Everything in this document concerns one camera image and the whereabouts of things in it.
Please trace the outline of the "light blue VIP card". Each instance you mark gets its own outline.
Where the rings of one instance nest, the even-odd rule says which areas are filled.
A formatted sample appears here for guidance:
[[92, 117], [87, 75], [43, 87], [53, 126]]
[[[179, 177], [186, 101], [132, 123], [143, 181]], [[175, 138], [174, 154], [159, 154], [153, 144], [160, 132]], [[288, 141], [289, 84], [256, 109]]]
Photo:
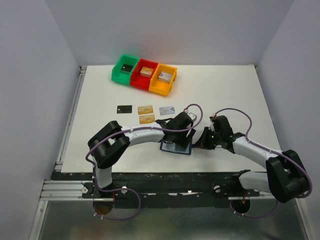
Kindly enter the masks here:
[[172, 115], [175, 114], [174, 106], [164, 106], [159, 108], [159, 114], [161, 116]]

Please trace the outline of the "black credit card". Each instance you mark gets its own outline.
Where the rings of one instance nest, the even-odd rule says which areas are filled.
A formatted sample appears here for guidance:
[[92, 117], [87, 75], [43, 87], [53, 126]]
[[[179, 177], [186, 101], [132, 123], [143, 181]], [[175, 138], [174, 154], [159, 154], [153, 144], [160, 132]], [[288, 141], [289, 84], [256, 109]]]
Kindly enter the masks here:
[[117, 114], [131, 114], [133, 111], [132, 105], [118, 105], [117, 106]]

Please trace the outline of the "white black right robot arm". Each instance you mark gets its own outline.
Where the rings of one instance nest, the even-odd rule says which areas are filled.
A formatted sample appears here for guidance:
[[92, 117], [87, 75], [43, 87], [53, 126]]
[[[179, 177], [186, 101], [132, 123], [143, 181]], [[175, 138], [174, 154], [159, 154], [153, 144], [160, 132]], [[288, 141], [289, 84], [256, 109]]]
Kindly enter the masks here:
[[265, 169], [265, 172], [243, 170], [235, 174], [242, 189], [258, 190], [272, 194], [279, 202], [286, 203], [305, 195], [310, 190], [310, 180], [299, 155], [293, 150], [277, 151], [249, 140], [241, 132], [234, 133], [226, 116], [210, 118], [195, 148], [225, 149], [243, 156]]

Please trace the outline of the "navy blue card holder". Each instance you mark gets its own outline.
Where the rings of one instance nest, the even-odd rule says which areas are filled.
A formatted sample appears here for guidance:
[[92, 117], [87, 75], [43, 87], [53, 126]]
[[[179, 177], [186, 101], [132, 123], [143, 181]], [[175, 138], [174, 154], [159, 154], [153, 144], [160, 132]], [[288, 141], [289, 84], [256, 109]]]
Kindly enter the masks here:
[[192, 153], [192, 140], [188, 143], [186, 148], [183, 148], [176, 143], [167, 143], [162, 141], [160, 143], [160, 150], [164, 152], [169, 152], [173, 154], [181, 154], [181, 155], [191, 155]]

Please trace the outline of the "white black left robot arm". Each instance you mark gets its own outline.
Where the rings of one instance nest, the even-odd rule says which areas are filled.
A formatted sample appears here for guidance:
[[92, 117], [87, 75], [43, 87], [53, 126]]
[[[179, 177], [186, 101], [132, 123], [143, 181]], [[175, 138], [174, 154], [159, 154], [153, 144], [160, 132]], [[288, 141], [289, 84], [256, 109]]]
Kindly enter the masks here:
[[110, 121], [87, 143], [93, 160], [93, 179], [100, 189], [112, 184], [112, 166], [128, 147], [144, 143], [161, 143], [171, 148], [187, 149], [196, 130], [197, 116], [183, 111], [174, 118], [159, 119], [145, 126], [124, 127]]

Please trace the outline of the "gold credit card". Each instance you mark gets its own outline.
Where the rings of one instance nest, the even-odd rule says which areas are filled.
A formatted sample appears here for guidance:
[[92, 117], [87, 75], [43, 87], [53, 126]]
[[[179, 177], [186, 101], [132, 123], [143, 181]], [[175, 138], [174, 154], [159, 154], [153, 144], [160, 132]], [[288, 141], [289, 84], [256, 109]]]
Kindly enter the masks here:
[[147, 114], [153, 114], [153, 106], [152, 105], [144, 105], [144, 106], [138, 106], [137, 107], [138, 115], [147, 115]]
[[139, 123], [142, 124], [150, 124], [155, 121], [155, 115], [154, 114], [145, 114], [139, 116]]

